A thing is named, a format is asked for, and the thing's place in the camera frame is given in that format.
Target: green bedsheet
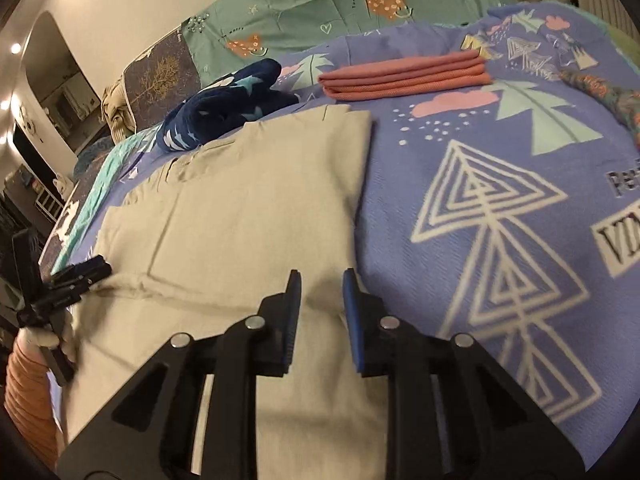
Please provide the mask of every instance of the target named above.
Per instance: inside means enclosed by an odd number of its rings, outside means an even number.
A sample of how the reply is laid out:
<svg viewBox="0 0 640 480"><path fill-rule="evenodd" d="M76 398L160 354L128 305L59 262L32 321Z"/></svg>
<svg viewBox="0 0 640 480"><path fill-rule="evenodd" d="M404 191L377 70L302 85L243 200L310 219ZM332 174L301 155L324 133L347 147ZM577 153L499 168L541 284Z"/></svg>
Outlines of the green bedsheet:
<svg viewBox="0 0 640 480"><path fill-rule="evenodd" d="M217 0L182 24L202 87L277 58L405 20L461 25L515 0Z"/></svg>

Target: beige shirt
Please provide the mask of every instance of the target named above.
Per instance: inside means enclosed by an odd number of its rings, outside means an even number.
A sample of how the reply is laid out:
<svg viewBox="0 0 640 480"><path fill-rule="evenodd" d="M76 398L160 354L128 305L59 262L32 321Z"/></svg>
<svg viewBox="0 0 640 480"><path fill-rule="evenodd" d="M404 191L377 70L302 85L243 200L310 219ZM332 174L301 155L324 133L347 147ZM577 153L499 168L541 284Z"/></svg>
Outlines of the beige shirt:
<svg viewBox="0 0 640 480"><path fill-rule="evenodd" d="M345 105L247 123L166 164L110 208L94 253L114 274L75 313L70 438L174 333L223 333L297 269L303 298L290 373L258 378L260 477L383 478L386 384L356 374L341 294L342 273L356 263L370 126L368 112Z"/></svg>

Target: folded garment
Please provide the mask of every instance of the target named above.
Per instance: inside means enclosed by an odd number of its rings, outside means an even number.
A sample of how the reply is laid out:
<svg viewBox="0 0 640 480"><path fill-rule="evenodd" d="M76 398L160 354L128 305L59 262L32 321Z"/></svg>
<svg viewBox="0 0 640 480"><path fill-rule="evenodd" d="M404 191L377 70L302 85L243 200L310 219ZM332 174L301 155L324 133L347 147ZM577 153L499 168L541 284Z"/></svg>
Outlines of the folded garment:
<svg viewBox="0 0 640 480"><path fill-rule="evenodd" d="M203 88L174 108L158 130L158 146L185 152L298 102L293 94L271 90L281 66L261 59Z"/></svg>
<svg viewBox="0 0 640 480"><path fill-rule="evenodd" d="M324 93L342 101L438 92L492 82L477 50L354 65L322 74Z"/></svg>
<svg viewBox="0 0 640 480"><path fill-rule="evenodd" d="M560 78L603 104L620 124L627 127L640 148L640 92L613 86L606 79L574 70L562 70Z"/></svg>

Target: person's arm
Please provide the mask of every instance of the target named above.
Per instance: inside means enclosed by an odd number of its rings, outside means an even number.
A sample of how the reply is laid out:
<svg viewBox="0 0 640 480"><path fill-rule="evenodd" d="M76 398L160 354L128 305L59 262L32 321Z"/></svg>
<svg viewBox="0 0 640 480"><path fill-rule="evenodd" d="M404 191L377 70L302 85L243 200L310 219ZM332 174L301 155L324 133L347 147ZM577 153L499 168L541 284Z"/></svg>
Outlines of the person's arm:
<svg viewBox="0 0 640 480"><path fill-rule="evenodd" d="M20 330L9 357L4 407L36 455L53 470L58 460L57 426L47 378L47 365L38 346Z"/></svg>

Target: orange print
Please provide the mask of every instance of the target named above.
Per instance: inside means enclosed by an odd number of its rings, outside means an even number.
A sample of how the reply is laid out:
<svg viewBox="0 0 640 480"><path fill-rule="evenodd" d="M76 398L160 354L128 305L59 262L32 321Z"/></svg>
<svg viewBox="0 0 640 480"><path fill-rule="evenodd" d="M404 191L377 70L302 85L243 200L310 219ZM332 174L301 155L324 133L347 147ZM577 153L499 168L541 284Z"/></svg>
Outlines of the orange print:
<svg viewBox="0 0 640 480"><path fill-rule="evenodd" d="M252 34L245 40L227 40L226 47L238 56L264 56L267 49L260 42L258 34Z"/></svg>
<svg viewBox="0 0 640 480"><path fill-rule="evenodd" d="M404 0L367 0L367 7L374 14L384 16L388 20L407 18L411 15Z"/></svg>

